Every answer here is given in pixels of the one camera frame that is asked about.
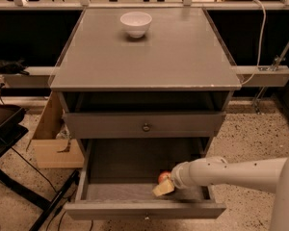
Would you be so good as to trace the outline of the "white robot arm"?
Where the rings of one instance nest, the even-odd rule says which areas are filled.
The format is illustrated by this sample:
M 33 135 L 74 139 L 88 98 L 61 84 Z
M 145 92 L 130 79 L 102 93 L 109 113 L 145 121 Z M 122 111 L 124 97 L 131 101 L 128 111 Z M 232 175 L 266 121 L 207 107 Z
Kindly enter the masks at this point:
M 180 163 L 162 172 L 155 196 L 194 186 L 233 185 L 275 194 L 269 231 L 289 231 L 289 156 L 228 163 L 220 156 Z

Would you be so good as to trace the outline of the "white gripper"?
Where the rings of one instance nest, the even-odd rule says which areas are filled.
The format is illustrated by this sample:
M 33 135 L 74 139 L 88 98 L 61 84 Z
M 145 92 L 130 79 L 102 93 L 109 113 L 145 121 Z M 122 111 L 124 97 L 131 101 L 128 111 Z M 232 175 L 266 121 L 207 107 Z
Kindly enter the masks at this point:
M 160 182 L 153 190 L 155 196 L 162 196 L 178 189 L 188 189 L 195 185 L 190 174 L 190 163 L 184 162 L 176 165 L 171 171 L 171 179 L 167 178 Z

